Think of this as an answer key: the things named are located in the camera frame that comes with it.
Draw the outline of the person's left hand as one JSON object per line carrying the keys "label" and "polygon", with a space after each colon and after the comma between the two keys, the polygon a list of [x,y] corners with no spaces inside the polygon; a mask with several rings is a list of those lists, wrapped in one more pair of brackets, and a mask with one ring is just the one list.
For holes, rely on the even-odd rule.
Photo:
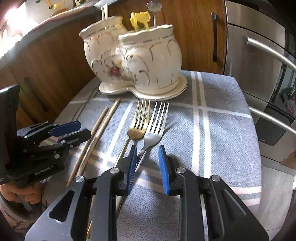
{"label": "person's left hand", "polygon": [[36,204],[42,198],[42,183],[38,182],[24,189],[18,188],[13,183],[1,185],[1,194],[7,201],[21,203],[19,195],[23,196],[26,202]]}

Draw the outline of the plaid sleeve forearm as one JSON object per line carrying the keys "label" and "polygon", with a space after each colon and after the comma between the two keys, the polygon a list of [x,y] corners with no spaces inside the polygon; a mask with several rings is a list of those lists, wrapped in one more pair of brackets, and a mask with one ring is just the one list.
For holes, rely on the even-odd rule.
{"label": "plaid sleeve forearm", "polygon": [[33,210],[27,211],[22,203],[7,201],[1,195],[1,212],[16,233],[25,234],[48,206],[48,203],[42,200],[37,204],[31,204]]}

